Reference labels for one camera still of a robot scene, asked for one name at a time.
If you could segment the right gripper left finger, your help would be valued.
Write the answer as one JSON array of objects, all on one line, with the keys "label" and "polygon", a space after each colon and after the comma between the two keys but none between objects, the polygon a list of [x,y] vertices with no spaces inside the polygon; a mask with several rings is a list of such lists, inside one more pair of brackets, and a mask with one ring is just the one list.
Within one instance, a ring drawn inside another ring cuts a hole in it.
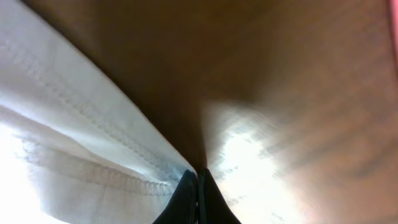
[{"label": "right gripper left finger", "polygon": [[186,170],[163,212],[153,224],[195,224],[197,222],[197,178]]}]

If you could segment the white t-shirt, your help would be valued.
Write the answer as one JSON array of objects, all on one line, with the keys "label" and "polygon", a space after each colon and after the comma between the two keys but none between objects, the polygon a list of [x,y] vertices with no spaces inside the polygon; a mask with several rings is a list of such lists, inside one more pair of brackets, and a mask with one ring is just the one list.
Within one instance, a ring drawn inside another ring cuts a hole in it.
[{"label": "white t-shirt", "polygon": [[2,223],[153,223],[186,170],[98,67],[1,2]]}]

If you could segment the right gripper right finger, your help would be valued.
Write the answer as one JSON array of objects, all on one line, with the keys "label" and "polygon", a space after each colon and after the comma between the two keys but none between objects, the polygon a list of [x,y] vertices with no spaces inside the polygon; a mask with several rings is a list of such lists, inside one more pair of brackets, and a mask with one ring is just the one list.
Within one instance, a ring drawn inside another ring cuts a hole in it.
[{"label": "right gripper right finger", "polygon": [[198,176],[198,211],[200,224],[241,224],[208,169],[203,169]]}]

